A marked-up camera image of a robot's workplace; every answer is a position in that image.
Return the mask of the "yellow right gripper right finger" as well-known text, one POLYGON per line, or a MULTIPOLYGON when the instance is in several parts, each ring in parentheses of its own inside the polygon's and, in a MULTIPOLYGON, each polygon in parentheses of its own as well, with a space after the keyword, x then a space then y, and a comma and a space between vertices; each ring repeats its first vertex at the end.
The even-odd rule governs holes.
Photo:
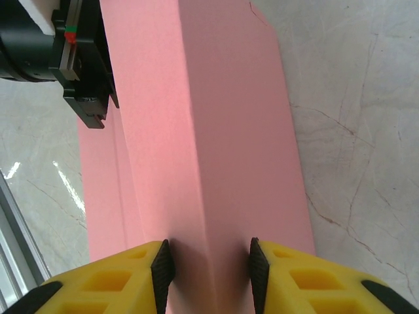
POLYGON ((256 237, 249 276, 255 314, 419 314, 373 275, 256 237))

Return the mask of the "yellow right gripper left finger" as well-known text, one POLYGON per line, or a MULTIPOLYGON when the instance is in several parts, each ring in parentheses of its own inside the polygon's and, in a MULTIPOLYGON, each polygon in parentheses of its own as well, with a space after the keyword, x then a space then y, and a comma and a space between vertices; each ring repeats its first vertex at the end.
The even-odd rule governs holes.
POLYGON ((151 241, 50 278, 9 314, 166 314, 174 277, 169 241, 151 241))

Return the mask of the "pink paper box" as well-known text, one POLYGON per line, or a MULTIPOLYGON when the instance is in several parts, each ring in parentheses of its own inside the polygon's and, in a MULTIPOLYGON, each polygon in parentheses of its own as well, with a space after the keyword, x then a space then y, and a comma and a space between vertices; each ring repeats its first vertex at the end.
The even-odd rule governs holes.
POLYGON ((92 260, 168 239, 169 314, 254 314, 253 237, 314 253, 275 29, 250 0, 100 0, 117 87, 79 124, 92 260))

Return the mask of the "long aluminium base rail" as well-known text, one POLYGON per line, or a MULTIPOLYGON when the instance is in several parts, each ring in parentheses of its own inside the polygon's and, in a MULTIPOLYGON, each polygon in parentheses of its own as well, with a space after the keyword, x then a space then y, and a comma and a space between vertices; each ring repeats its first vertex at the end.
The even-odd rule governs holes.
POLYGON ((0 171, 0 308, 51 277, 45 260, 0 171))

